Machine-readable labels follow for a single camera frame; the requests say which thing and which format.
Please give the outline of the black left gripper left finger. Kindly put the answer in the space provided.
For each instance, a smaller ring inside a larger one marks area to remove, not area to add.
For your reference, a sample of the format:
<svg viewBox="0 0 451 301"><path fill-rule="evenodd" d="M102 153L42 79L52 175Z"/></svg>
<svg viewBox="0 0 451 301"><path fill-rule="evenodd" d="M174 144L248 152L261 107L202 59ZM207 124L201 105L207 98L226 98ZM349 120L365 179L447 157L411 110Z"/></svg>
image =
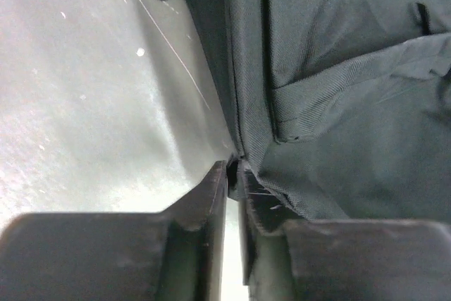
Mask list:
<svg viewBox="0 0 451 301"><path fill-rule="evenodd" d="M1 234L2 300L218 300L227 168L158 213L33 213Z"/></svg>

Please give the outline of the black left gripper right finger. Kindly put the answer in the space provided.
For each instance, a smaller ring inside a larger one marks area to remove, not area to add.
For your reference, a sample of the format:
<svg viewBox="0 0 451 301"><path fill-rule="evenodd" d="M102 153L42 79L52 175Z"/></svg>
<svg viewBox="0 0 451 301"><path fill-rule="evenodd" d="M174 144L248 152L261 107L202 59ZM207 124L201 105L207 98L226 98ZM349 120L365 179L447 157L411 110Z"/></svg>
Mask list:
<svg viewBox="0 0 451 301"><path fill-rule="evenodd" d="M243 283L251 300L449 300L450 227L305 221L236 164Z"/></svg>

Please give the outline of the black student backpack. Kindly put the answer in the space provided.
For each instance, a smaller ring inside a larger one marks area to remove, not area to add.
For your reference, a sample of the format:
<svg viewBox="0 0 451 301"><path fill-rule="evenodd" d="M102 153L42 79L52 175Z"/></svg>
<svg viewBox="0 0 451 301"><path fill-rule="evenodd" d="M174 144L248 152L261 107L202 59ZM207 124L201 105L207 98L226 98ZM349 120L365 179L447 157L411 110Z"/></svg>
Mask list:
<svg viewBox="0 0 451 301"><path fill-rule="evenodd" d="M186 0L237 152L306 219L450 221L450 0Z"/></svg>

